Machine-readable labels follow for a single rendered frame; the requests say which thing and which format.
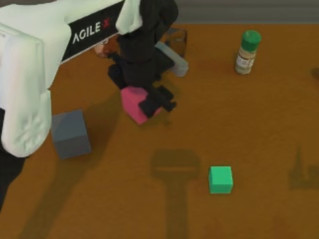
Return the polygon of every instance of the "red x logo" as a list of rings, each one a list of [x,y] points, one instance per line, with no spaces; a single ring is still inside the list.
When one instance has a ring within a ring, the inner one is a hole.
[[[110,18],[103,20],[103,29],[107,28],[110,25]]]

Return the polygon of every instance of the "green bottle cap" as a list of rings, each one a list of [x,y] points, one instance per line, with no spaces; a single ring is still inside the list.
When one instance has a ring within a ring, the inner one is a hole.
[[[245,31],[241,40],[241,47],[249,52],[256,51],[261,42],[261,34],[257,31]]]

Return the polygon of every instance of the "brown tabletop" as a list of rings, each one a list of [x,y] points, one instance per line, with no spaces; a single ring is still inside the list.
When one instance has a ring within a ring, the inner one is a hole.
[[[89,51],[60,67],[53,113],[82,109],[93,152],[61,161],[49,137],[9,189],[1,239],[319,236],[319,26],[182,27],[189,73],[163,80],[178,107],[142,127],[121,108],[109,60]],[[263,41],[239,76],[246,29]],[[212,165],[232,166],[230,195],[209,194]]]

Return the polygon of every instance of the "bottle label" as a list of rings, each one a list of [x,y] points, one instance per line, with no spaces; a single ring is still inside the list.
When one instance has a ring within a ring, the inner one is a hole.
[[[255,61],[255,58],[247,60],[247,59],[242,58],[240,55],[238,55],[237,60],[236,60],[236,64],[239,67],[249,68],[249,67],[252,67],[254,65],[254,61]]]

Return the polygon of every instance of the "pink cube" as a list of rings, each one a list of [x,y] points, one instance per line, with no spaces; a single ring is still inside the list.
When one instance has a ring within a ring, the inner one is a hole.
[[[122,106],[124,111],[139,125],[145,123],[148,118],[139,107],[139,103],[144,101],[148,93],[143,88],[128,86],[121,90]]]

